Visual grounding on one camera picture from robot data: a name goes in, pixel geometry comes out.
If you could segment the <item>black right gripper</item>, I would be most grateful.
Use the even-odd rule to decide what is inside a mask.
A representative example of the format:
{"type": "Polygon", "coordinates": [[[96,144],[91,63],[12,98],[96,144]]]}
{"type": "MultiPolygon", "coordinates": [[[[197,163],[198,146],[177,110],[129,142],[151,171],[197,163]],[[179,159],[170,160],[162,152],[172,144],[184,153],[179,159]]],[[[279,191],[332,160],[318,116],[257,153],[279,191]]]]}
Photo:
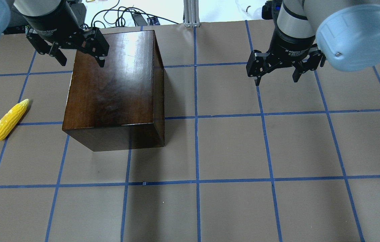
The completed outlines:
{"type": "Polygon", "coordinates": [[[313,47],[315,35],[305,38],[291,37],[280,29],[275,29],[267,52],[252,50],[246,64],[246,72],[249,78],[254,78],[256,87],[259,86],[261,77],[274,70],[274,65],[282,62],[293,63],[295,68],[292,78],[297,83],[302,74],[314,71],[318,67],[324,67],[326,56],[318,48],[313,47]]]}

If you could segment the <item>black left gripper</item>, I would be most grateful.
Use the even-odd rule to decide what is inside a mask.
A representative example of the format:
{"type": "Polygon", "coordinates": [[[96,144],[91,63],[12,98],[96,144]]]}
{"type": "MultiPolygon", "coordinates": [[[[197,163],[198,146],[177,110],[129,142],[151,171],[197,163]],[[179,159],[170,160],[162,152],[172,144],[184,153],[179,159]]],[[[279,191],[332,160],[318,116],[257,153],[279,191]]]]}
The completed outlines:
{"type": "Polygon", "coordinates": [[[26,38],[41,55],[48,55],[65,66],[67,58],[61,49],[75,49],[105,65],[110,45],[97,27],[82,29],[75,20],[28,20],[26,38]]]}

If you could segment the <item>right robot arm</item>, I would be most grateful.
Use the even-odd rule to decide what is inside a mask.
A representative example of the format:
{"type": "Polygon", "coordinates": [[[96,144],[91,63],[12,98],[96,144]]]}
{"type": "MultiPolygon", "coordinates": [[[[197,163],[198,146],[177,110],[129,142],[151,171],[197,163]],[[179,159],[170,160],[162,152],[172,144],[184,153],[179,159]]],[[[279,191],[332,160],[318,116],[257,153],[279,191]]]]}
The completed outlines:
{"type": "Polygon", "coordinates": [[[252,50],[248,77],[294,67],[293,81],[328,61],[342,72],[380,63],[380,0],[267,0],[264,20],[275,29],[266,52],[252,50]]]}

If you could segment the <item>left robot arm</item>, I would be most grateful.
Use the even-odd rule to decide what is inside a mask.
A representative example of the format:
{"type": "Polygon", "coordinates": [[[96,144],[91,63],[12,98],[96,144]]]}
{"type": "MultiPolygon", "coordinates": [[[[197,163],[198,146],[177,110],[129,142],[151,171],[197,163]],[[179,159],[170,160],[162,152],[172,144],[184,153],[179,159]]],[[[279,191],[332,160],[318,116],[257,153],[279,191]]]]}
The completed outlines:
{"type": "Polygon", "coordinates": [[[35,50],[62,66],[62,49],[75,49],[105,65],[109,44],[100,29],[83,27],[67,0],[0,0],[0,36],[8,27],[23,27],[35,50]]]}

